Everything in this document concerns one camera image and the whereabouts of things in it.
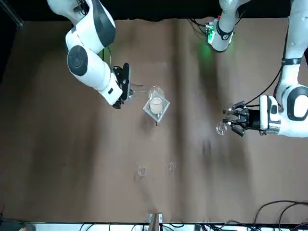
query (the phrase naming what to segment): white robotic arm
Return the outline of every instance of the white robotic arm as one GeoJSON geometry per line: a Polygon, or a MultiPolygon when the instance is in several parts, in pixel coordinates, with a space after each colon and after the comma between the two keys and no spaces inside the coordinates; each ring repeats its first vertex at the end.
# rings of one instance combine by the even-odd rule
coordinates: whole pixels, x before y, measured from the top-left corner
{"type": "MultiPolygon", "coordinates": [[[[227,110],[223,123],[243,136],[248,129],[289,137],[308,137],[308,87],[297,81],[302,56],[308,48],[308,1],[291,0],[291,13],[278,84],[273,96],[260,97],[259,110],[240,102],[227,110]]],[[[211,45],[226,49],[219,40],[211,45]]]]}
{"type": "Polygon", "coordinates": [[[68,18],[73,24],[79,20],[65,37],[68,68],[79,81],[96,89],[110,105],[120,108],[128,98],[130,67],[126,64],[126,71],[118,72],[116,76],[107,63],[97,55],[114,41],[115,23],[99,0],[85,0],[89,11],[81,19],[77,12],[71,14],[71,7],[76,9],[72,1],[48,0],[55,13],[67,17],[69,15],[68,18]]]}

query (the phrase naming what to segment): small glass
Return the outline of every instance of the small glass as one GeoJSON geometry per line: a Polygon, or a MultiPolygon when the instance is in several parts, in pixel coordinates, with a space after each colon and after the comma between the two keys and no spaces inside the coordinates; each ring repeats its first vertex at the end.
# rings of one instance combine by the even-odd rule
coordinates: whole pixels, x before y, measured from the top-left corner
{"type": "Polygon", "coordinates": [[[138,168],[138,175],[140,177],[144,177],[145,176],[145,166],[139,166],[139,168],[138,168]]]}
{"type": "Polygon", "coordinates": [[[149,100],[154,97],[154,92],[158,93],[161,97],[165,97],[164,90],[160,86],[152,86],[149,90],[149,100]]]}
{"type": "Polygon", "coordinates": [[[174,163],[174,162],[170,162],[170,164],[169,164],[169,170],[170,170],[170,171],[174,171],[174,170],[175,170],[175,167],[176,167],[175,163],[174,163]]]}
{"type": "Polygon", "coordinates": [[[224,135],[227,131],[227,124],[219,122],[216,124],[216,131],[219,135],[224,135]]]}

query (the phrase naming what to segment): green indicator light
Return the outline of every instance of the green indicator light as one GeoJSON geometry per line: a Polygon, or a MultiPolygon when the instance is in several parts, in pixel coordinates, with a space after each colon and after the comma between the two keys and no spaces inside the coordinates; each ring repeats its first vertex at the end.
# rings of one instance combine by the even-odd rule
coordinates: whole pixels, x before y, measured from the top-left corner
{"type": "Polygon", "coordinates": [[[207,43],[211,44],[213,42],[214,35],[215,35],[215,31],[212,31],[212,32],[210,32],[208,34],[208,36],[207,36],[207,43]]]}

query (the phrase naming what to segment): white liquid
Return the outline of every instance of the white liquid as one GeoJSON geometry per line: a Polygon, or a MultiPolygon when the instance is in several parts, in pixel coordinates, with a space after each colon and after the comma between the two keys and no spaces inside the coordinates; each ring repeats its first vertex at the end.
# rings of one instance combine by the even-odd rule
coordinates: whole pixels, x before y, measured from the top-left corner
{"type": "Polygon", "coordinates": [[[163,101],[159,98],[153,98],[150,102],[150,109],[153,114],[158,115],[163,111],[163,101]]]}

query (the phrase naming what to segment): robotic arm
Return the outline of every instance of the robotic arm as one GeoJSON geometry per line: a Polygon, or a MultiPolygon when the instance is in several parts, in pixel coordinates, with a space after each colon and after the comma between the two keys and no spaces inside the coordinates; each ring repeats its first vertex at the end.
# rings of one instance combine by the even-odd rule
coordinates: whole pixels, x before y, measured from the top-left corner
{"type": "Polygon", "coordinates": [[[99,0],[85,0],[86,15],[76,0],[48,0],[50,8],[70,19],[75,26],[66,34],[67,65],[70,72],[85,85],[96,89],[114,108],[128,99],[130,66],[112,71],[97,54],[115,39],[116,26],[99,0]]]}
{"type": "MultiPolygon", "coordinates": [[[[270,132],[289,137],[308,137],[308,87],[297,81],[301,59],[308,47],[308,1],[291,2],[282,67],[274,97],[262,95],[259,110],[250,109],[243,101],[223,112],[223,124],[240,136],[251,129],[258,130],[261,135],[270,132]]],[[[231,42],[235,26],[235,20],[228,17],[235,17],[239,4],[238,0],[221,0],[220,4],[223,5],[222,16],[207,25],[207,40],[215,50],[224,51],[231,42]],[[229,30],[224,32],[222,25],[228,25],[229,30]]]]}

